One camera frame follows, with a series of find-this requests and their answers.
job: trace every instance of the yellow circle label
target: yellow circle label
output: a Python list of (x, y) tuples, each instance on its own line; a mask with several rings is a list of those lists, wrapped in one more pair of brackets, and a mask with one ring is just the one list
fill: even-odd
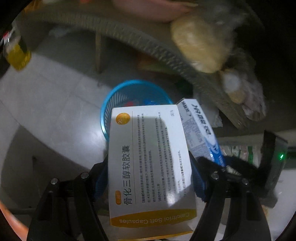
[(119, 125), (125, 125), (130, 121), (131, 117), (128, 113), (120, 113), (116, 117), (116, 122)]

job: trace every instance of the calcitriol soft capsules box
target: calcitriol soft capsules box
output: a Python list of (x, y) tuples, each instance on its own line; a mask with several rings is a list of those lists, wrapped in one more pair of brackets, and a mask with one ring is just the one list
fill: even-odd
[[(142, 232), (141, 238), (191, 232), (175, 227), (196, 217), (191, 165), (176, 105), (112, 110), (108, 177), (111, 225), (144, 232), (154, 227), (157, 232)], [(170, 228), (155, 228), (163, 225)]]

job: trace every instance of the yellow bottle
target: yellow bottle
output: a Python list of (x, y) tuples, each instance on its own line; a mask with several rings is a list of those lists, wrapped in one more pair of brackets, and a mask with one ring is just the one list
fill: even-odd
[(3, 53), (7, 62), (18, 71), (22, 70), (31, 59), (31, 52), (27, 49), (21, 36), (13, 29), (4, 36)]

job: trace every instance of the wire basket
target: wire basket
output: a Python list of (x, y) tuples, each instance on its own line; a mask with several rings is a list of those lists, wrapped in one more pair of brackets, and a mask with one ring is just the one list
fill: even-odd
[(112, 109), (115, 107), (172, 104), (159, 86), (143, 80), (128, 80), (117, 85), (106, 97), (101, 108), (101, 127), (109, 141)]

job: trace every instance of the pink cloth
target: pink cloth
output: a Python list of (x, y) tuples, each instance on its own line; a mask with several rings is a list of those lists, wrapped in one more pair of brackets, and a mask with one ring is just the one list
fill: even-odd
[(170, 0), (112, 0), (115, 7), (137, 17), (156, 21), (171, 22), (192, 8), (182, 2)]

